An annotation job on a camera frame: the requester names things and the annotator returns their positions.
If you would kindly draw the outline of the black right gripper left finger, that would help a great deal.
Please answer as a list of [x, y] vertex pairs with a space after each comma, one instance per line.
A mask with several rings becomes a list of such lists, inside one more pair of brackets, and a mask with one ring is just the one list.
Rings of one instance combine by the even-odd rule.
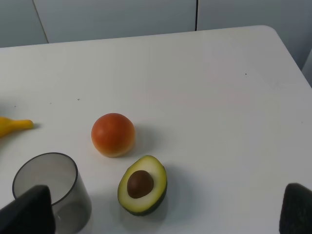
[[54, 234], [50, 190], [36, 185], [0, 210], [2, 234]]

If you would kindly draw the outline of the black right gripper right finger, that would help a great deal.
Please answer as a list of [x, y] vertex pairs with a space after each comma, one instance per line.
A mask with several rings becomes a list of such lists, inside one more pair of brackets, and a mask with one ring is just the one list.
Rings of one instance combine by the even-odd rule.
[[290, 183], [286, 186], [279, 232], [281, 234], [312, 232], [312, 191], [299, 183]]

